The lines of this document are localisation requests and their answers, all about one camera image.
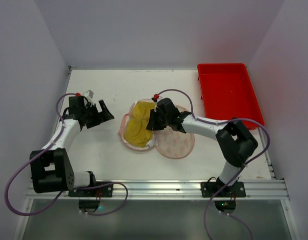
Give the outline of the mustard yellow bra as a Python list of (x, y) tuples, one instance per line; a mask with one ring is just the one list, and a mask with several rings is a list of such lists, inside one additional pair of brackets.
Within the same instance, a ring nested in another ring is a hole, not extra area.
[(137, 101), (134, 104), (124, 132), (124, 139), (127, 143), (144, 148), (152, 139), (152, 132), (147, 130), (147, 125), (150, 111), (154, 108), (154, 102)]

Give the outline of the floral mesh laundry bag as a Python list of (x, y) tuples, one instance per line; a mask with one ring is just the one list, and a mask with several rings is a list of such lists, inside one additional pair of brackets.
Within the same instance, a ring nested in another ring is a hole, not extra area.
[[(152, 102), (150, 99), (142, 99), (138, 101)], [(131, 105), (129, 112), (123, 116), (121, 126), (118, 131), (118, 135), (120, 136), (122, 143), (127, 148), (138, 152), (146, 152), (151, 149), (156, 149), (163, 157), (168, 159), (185, 158), (192, 152), (195, 145), (194, 134), (173, 131), (169, 126), (163, 130), (151, 131), (152, 139), (145, 147), (136, 147), (127, 143), (124, 139), (124, 132), (131, 114), (131, 110), (136, 102)]]

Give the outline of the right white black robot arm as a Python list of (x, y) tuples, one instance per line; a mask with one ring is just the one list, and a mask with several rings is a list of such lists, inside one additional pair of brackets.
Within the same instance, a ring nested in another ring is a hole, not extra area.
[(201, 135), (218, 142), (225, 158), (224, 168), (216, 179), (218, 188), (230, 187), (237, 182), (238, 172), (258, 147), (258, 142), (242, 121), (233, 119), (220, 124), (209, 118), (196, 118), (189, 111), (181, 112), (171, 99), (163, 98), (150, 110), (147, 129), (162, 131), (167, 127), (175, 132)]

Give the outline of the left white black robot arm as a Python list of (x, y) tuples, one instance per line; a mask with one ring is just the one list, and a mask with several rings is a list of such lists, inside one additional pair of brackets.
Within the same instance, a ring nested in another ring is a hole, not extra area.
[(90, 129), (114, 119), (102, 99), (99, 105), (100, 111), (89, 96), (69, 97), (69, 106), (63, 111), (50, 142), (30, 154), (32, 183), (36, 193), (72, 191), (96, 185), (92, 171), (73, 170), (68, 150), (83, 128)]

